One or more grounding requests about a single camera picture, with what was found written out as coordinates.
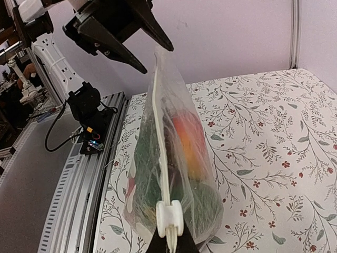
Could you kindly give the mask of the clear zip top bag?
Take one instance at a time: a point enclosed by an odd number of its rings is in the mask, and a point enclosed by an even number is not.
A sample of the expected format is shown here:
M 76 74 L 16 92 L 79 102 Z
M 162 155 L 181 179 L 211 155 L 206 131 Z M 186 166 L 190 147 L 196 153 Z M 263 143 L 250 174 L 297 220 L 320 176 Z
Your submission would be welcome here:
M 205 132 L 171 54 L 154 53 L 124 218 L 148 252 L 200 252 L 222 224 Z

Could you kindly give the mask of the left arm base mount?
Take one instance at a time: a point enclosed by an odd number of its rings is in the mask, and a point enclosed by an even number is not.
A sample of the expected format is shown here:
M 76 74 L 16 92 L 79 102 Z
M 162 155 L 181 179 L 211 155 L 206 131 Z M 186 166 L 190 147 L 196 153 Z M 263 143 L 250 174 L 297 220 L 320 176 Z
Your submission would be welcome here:
M 73 118 L 83 129 L 79 137 L 82 142 L 80 154 L 103 151 L 112 116 L 118 114 L 118 109 L 104 104 L 98 89 L 88 82 L 83 82 L 78 90 L 70 91 L 68 95 L 67 103 Z

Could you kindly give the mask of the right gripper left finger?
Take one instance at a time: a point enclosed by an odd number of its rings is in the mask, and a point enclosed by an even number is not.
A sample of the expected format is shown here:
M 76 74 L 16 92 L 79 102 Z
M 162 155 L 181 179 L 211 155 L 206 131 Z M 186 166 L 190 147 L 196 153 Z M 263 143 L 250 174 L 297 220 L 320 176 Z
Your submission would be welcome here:
M 158 234 L 158 229 L 155 229 L 146 253 L 167 253 L 168 251 L 166 238 L 161 238 Z

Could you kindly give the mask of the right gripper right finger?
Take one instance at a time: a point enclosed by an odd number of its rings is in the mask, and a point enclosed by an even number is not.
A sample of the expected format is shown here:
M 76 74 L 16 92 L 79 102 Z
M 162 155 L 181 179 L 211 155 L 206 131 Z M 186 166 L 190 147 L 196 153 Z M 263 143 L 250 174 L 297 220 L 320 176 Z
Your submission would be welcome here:
M 177 237 L 176 253 L 199 253 L 199 250 L 193 240 L 193 237 L 184 224 L 184 230 L 181 236 Z

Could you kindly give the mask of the red orange fake pepper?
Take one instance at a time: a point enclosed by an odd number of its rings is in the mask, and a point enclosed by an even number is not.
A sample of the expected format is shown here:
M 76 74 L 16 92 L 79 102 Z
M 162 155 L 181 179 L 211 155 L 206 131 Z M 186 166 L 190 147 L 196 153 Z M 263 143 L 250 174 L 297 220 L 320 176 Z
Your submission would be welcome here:
M 182 110 L 172 118 L 180 138 L 190 179 L 203 181 L 207 178 L 206 143 L 200 119 L 188 110 Z

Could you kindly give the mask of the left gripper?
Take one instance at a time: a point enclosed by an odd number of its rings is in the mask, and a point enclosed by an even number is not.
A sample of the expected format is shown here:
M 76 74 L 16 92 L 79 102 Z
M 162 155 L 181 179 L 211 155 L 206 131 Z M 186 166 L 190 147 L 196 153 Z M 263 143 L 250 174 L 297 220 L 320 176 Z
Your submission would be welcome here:
M 174 46 L 152 13 L 146 0 L 88 1 L 63 26 L 63 32 L 90 55 L 101 52 L 113 61 L 125 63 L 146 74 L 145 66 L 124 45 L 140 28 L 169 52 Z

